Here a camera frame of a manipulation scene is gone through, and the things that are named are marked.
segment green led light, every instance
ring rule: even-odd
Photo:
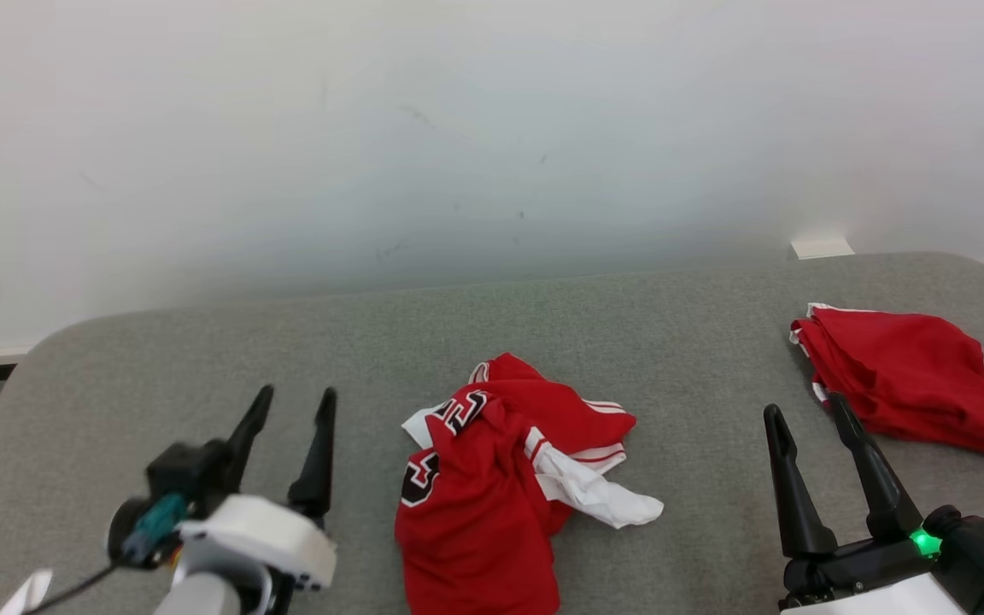
[[[917,529],[917,532],[910,534],[910,540],[917,545],[918,552],[925,557],[936,557],[940,555],[940,538],[929,536],[925,530]]]

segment teal connector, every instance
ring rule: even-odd
[[[161,539],[172,534],[185,518],[188,518],[188,502],[184,496],[164,495],[136,522],[136,529],[124,541],[124,557],[133,564],[142,564]]]

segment red fabric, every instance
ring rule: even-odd
[[[571,509],[544,498],[524,441],[536,427],[571,454],[621,443],[636,418],[596,412],[511,354],[473,378],[426,417],[432,448],[407,464],[394,525],[407,602],[413,615],[551,615],[549,537]]]
[[[868,431],[984,453],[984,355],[952,323],[814,307],[792,328],[816,380],[844,394]]]

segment gray table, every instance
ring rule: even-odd
[[[864,534],[847,451],[808,390],[788,324],[808,301],[944,316],[984,346],[984,266],[940,254],[802,261],[116,316],[55,334],[0,397],[0,605],[32,570],[55,589],[104,564],[110,515],[144,493],[175,439],[225,436],[276,384],[243,486],[281,499],[300,470],[321,390],[339,390],[329,528],[335,587],[292,612],[405,612],[393,520],[399,424],[477,362],[512,351],[587,398],[639,417],[612,472],[667,503],[612,530],[577,515],[554,538],[565,614],[776,612],[782,559],[761,410],[777,402],[823,521]],[[984,456],[881,439],[925,513],[984,513]],[[121,572],[58,612],[151,612],[168,574]]]

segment cable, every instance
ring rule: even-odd
[[[65,603],[67,602],[67,600],[70,600],[74,598],[74,596],[79,595],[79,593],[85,592],[87,589],[94,587],[94,585],[97,585],[102,580],[104,580],[105,577],[112,575],[112,573],[115,572],[117,568],[120,568],[120,561],[114,561],[114,563],[106,565],[105,568],[102,568],[101,571],[95,573],[95,575],[89,577],[89,579],[86,579],[82,581],[82,583],[74,585],[73,588],[59,592],[58,595],[51,596],[51,598],[44,600],[44,602],[36,605],[34,608],[32,608],[31,611],[24,611],[22,615],[36,615],[38,614],[38,612],[44,612],[49,610],[53,606],[57,606],[59,604]]]

